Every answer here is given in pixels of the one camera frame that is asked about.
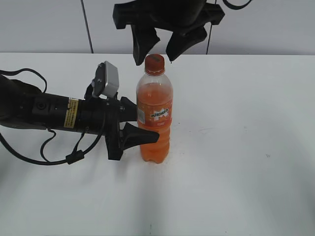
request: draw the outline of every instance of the orange soda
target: orange soda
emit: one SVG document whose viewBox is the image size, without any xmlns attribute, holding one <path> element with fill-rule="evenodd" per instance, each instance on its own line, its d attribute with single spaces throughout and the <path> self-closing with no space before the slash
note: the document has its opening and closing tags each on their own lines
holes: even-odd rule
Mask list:
<svg viewBox="0 0 315 236">
<path fill-rule="evenodd" d="M 162 163 L 169 152 L 173 87 L 164 74 L 164 58 L 152 54 L 145 60 L 146 74 L 137 86 L 138 127 L 159 133 L 154 144 L 140 146 L 145 161 Z"/>
</svg>

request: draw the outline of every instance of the white wall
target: white wall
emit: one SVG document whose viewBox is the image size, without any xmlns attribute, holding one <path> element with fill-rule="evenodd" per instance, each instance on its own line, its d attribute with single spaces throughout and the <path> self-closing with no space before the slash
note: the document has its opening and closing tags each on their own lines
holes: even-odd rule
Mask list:
<svg viewBox="0 0 315 236">
<path fill-rule="evenodd" d="M 0 52 L 89 51 L 79 0 L 0 0 Z"/>
<path fill-rule="evenodd" d="M 127 1 L 84 0 L 95 53 L 132 53 L 130 27 L 116 30 L 112 20 L 114 3 Z M 314 0 L 253 0 L 239 11 L 218 4 L 226 16 L 213 26 L 209 54 L 315 55 Z M 164 53 L 171 33 L 158 35 L 153 52 Z M 207 40 L 186 53 L 205 54 L 206 48 Z M 0 52 L 89 53 L 80 0 L 0 0 Z"/>
<path fill-rule="evenodd" d="M 238 11 L 218 3 L 225 17 L 213 26 L 209 54 L 315 55 L 315 0 L 253 0 Z"/>
</svg>

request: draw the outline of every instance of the yellow warning label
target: yellow warning label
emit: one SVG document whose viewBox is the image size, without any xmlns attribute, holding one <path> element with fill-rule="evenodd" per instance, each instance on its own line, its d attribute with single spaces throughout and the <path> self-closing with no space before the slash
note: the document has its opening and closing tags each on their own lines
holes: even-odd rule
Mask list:
<svg viewBox="0 0 315 236">
<path fill-rule="evenodd" d="M 65 120 L 64 120 L 64 128 L 74 128 L 75 119 L 78 112 L 78 106 L 79 106 L 79 100 L 74 98 L 69 98 L 68 101 L 68 110 L 65 114 Z"/>
</svg>

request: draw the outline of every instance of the white table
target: white table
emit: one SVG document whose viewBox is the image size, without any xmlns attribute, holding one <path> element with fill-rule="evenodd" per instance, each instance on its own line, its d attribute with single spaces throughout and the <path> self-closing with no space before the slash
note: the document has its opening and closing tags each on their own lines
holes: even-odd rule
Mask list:
<svg viewBox="0 0 315 236">
<path fill-rule="evenodd" d="M 144 68 L 131 55 L 2 53 L 0 69 L 33 68 L 48 93 L 83 98 L 105 60 L 119 68 L 119 95 L 135 101 Z M 315 235 L 315 57 L 184 55 L 166 74 L 174 111 L 160 165 L 139 147 L 109 161 L 103 139 L 70 166 L 28 164 L 1 146 L 0 235 Z M 43 88 L 28 72 L 15 78 Z M 51 136 L 0 131 L 39 160 Z M 57 132 L 47 157 L 64 159 L 79 136 Z"/>
</svg>

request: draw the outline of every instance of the bottle cap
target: bottle cap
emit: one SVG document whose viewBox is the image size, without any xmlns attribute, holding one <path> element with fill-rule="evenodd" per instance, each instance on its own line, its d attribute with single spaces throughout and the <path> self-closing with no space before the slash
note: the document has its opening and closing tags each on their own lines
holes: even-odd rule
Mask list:
<svg viewBox="0 0 315 236">
<path fill-rule="evenodd" d="M 165 72 L 164 57 L 160 54 L 151 54 L 146 57 L 145 70 L 148 75 L 161 75 Z"/>
</svg>

